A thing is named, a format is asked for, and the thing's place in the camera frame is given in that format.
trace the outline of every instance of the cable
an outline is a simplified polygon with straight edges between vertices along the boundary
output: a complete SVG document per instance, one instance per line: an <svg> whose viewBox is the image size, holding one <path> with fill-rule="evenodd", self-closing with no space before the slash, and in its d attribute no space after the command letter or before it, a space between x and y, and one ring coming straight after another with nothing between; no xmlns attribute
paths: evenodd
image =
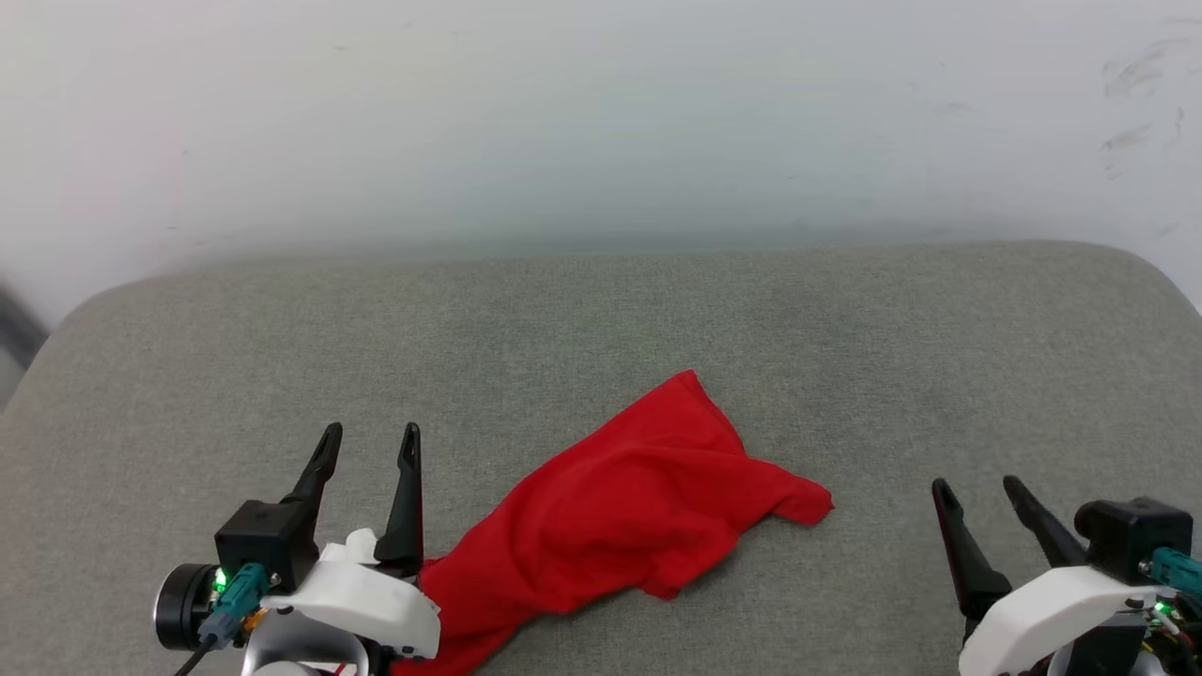
<svg viewBox="0 0 1202 676"><path fill-rule="evenodd" d="M196 648L196 652L194 652L192 657L188 658L188 662L185 662L184 665L179 668L179 671L175 672L175 676L188 676L189 674L191 674L191 671L196 669L196 665L201 663L201 658L209 652L209 648L212 648L213 644L215 644L216 641L218 638L214 634L204 636L204 640L201 641L201 645Z"/></svg>

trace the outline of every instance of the gray cushion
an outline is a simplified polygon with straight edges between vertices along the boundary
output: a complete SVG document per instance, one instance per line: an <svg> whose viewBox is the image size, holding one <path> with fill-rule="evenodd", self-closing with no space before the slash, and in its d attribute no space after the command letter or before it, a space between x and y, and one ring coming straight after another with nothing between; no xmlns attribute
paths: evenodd
<svg viewBox="0 0 1202 676"><path fill-rule="evenodd" d="M346 427L319 541L382 529L422 425L428 553L526 473L696 368L749 452L815 479L679 599L526 627L488 674L952 674L946 476L994 565L1043 568L1020 475L1071 520L1148 493L1202 514L1202 320L1155 268L1017 243L749 255L244 267L88 302L0 420L5 670L168 674L150 606L248 498ZM198 674L236 674L236 651Z"/></svg>

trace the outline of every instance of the red cloth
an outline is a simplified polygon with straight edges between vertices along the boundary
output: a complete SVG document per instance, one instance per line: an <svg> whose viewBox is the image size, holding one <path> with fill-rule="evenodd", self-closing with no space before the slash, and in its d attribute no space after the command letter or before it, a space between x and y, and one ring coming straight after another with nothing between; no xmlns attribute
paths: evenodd
<svg viewBox="0 0 1202 676"><path fill-rule="evenodd" d="M767 514L813 526L832 508L822 486L749 458L697 375L677 374L426 564L422 591L442 609L439 656L393 674L468 674L520 624L627 587L672 599Z"/></svg>

